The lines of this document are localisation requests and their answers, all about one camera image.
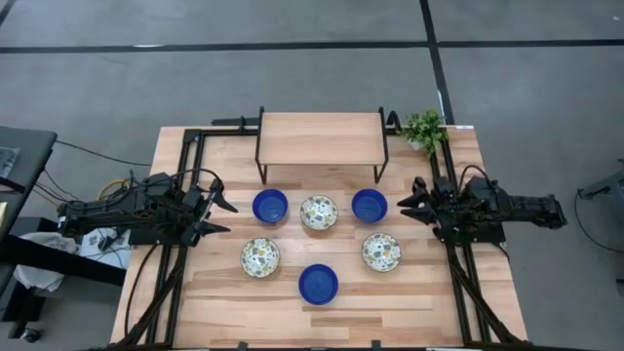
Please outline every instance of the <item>yellow cable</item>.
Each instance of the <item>yellow cable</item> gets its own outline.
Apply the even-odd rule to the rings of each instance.
[[[49,203],[51,203],[52,205],[54,205],[55,209],[59,206],[59,204],[57,204],[54,200],[52,200],[51,198],[49,198],[48,196],[40,193],[37,189],[32,189],[32,191],[34,191],[37,195],[41,196],[44,200],[48,201]]]
[[[104,185],[104,187],[102,187],[102,189],[99,191],[99,193],[97,194],[97,200],[101,200],[102,196],[104,195],[104,193],[106,192],[106,190],[110,189],[112,186],[117,185],[117,184],[121,184],[123,186],[123,184],[125,182],[130,183],[129,180],[127,179],[117,179],[117,180],[113,180],[111,182],[109,182],[108,184]]]

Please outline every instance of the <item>bowl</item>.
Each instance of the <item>bowl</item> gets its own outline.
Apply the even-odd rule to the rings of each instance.
[[[280,250],[267,238],[256,238],[245,244],[241,252],[241,266],[254,278],[265,278],[280,264]]]
[[[362,258],[370,269],[390,272],[401,261],[399,241],[384,233],[370,234],[362,244]]]
[[[305,199],[299,212],[303,224],[314,230],[329,229],[338,219],[338,207],[325,195]]]
[[[260,191],[253,199],[253,215],[265,223],[275,223],[282,219],[289,208],[283,192],[277,189]]]
[[[353,197],[351,209],[362,222],[374,223],[386,216],[388,202],[377,190],[363,189],[358,191]]]
[[[299,292],[311,304],[330,303],[338,292],[338,277],[325,264],[312,264],[301,272]]]

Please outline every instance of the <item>potted plant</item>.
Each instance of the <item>potted plant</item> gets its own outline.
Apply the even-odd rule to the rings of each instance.
[[[435,109],[408,116],[408,126],[401,136],[406,138],[414,150],[424,149],[428,155],[436,151],[436,143],[449,139],[447,132],[439,128],[442,118]]]

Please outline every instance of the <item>gray carpet floor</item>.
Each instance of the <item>gray carpet floor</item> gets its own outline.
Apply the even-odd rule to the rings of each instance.
[[[0,6],[7,0],[0,0]],[[624,4],[607,1],[436,0],[438,40],[624,38]],[[17,0],[0,47],[424,40],[416,0]],[[529,338],[543,345],[621,350],[624,257],[592,244],[573,215],[578,187],[620,166],[624,47],[442,49],[456,124],[475,125],[491,177],[512,194],[554,193],[568,226],[505,225]],[[120,54],[0,54],[0,124],[52,130],[99,152],[151,161],[162,126],[267,110],[439,108],[427,49]],[[128,166],[61,145],[48,170],[94,198]],[[146,169],[136,168],[138,176]],[[42,182],[49,183],[42,177]],[[24,215],[55,217],[31,196]],[[624,249],[607,196],[579,204],[596,240]],[[120,289],[68,279],[46,303],[36,344],[104,345]],[[9,325],[0,325],[0,335]]]

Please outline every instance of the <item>wooden table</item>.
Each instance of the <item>wooden table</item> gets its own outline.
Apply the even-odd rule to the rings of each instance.
[[[384,121],[382,108],[374,113],[260,110],[257,163],[262,182],[267,166],[274,165],[373,166],[379,182],[388,162]],[[382,166],[378,175],[377,166]]]
[[[176,171],[183,131],[161,130],[153,174]],[[468,164],[483,165],[474,130],[451,128],[449,136],[458,174]],[[240,212],[215,210],[211,221],[232,232],[205,237],[189,251],[175,347],[236,347],[239,341],[251,347],[363,347],[372,339],[385,346],[461,344],[445,248],[429,227],[400,215],[395,205],[410,195],[414,176],[431,184],[429,162],[422,153],[398,136],[389,136],[390,163],[377,186],[369,169],[340,166],[274,166],[263,186],[254,163],[255,137],[215,136],[206,143],[202,166],[224,179],[225,196]],[[188,168],[193,161],[189,158]],[[444,172],[442,159],[440,165]],[[205,187],[210,180],[209,175],[201,177]],[[281,189],[289,198],[290,215],[277,226],[260,225],[252,213],[252,200],[265,187]],[[353,194],[365,187],[383,192],[390,205],[388,215],[375,225],[361,223],[350,209]],[[338,222],[328,232],[307,231],[298,218],[299,205],[313,194],[329,195],[338,205]],[[362,242],[374,232],[400,241],[403,259],[392,272],[373,272],[362,261]],[[245,243],[256,237],[273,239],[282,255],[278,270],[263,280],[247,276],[239,261]],[[485,299],[511,332],[526,338],[507,259],[492,245],[473,247]],[[133,252],[111,341],[123,336],[128,295],[147,250]],[[159,251],[139,278],[131,324],[152,298]],[[297,279],[312,263],[331,266],[340,280],[338,296],[326,306],[312,306],[299,297]],[[466,299],[473,338],[479,339],[474,308]],[[166,301],[157,340],[164,339],[168,307]]]

